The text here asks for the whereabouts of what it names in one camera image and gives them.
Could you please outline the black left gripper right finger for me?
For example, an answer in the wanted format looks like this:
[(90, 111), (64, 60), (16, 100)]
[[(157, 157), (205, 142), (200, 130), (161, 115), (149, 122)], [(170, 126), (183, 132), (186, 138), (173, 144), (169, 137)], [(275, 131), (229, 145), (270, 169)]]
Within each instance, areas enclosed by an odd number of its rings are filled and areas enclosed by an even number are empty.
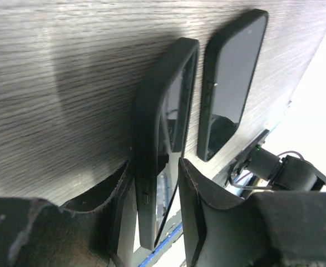
[(326, 266), (326, 192), (241, 199), (179, 160), (188, 266)]

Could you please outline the black phone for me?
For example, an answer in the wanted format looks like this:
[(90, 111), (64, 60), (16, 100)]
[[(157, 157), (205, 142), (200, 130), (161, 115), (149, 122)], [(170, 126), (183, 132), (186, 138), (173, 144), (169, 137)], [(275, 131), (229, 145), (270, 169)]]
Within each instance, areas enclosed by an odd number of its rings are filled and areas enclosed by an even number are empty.
[(177, 192), (178, 161), (185, 152), (198, 51), (174, 74), (161, 109), (154, 246), (163, 236)]

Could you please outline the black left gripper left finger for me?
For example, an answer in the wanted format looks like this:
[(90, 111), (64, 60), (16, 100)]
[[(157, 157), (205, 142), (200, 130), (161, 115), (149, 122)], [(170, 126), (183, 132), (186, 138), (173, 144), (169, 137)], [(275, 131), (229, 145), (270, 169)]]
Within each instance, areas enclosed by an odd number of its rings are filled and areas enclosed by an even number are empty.
[(0, 266), (130, 266), (136, 228), (133, 164), (58, 206), (0, 197)]

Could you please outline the dark smartphone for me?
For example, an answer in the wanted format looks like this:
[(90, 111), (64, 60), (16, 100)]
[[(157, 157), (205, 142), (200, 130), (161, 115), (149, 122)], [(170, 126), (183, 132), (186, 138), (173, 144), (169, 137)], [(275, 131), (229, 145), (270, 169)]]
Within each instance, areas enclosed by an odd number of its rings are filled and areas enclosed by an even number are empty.
[(222, 46), (212, 100), (208, 158), (215, 155), (239, 127), (254, 74), (267, 19), (244, 23)]

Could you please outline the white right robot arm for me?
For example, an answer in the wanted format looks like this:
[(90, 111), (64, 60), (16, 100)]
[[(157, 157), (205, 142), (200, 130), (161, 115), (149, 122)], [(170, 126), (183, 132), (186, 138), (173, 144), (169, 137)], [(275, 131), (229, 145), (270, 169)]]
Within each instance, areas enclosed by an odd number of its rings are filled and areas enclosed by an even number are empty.
[(248, 198), (179, 160), (188, 266), (326, 266), (326, 176), (310, 162), (261, 148), (262, 132), (223, 171), (247, 169), (268, 182)]

